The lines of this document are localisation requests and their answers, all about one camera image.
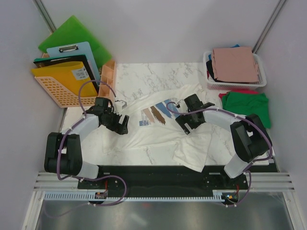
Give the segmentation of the white printed t shirt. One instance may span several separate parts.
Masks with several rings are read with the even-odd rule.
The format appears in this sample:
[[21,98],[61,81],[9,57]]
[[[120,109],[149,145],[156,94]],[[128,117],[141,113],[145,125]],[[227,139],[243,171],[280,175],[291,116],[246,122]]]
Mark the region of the white printed t shirt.
[[122,110],[124,115],[129,116],[128,134],[104,131],[103,152],[174,144],[174,161],[201,172],[212,138],[212,125],[200,125],[186,134],[176,122],[178,112],[185,110],[177,109],[175,105],[193,94],[202,102],[206,99],[206,92],[200,84],[190,84],[174,90],[155,92],[133,101]]

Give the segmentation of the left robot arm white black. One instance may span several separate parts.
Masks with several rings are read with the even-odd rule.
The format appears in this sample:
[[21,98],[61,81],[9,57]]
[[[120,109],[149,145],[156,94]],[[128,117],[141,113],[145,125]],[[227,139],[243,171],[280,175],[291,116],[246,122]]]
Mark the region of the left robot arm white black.
[[59,180],[68,177],[87,179],[94,188],[105,184],[105,176],[100,174],[98,165],[83,160],[81,143],[100,126],[119,135],[128,133],[128,115],[119,114],[124,101],[112,102],[105,97],[96,97],[93,106],[83,111],[82,117],[62,132],[51,132],[47,137],[44,169],[55,173]]

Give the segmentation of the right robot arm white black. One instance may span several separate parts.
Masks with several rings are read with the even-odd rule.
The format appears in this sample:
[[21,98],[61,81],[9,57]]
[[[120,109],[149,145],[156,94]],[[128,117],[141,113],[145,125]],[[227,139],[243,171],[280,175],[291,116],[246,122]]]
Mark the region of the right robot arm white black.
[[256,114],[237,115],[213,103],[203,103],[196,94],[178,103],[168,102],[166,108],[178,115],[176,122],[187,135],[205,123],[219,126],[231,133],[235,155],[224,166],[220,176],[219,181],[224,188],[232,188],[237,183],[237,177],[245,173],[253,163],[272,157],[272,141]]

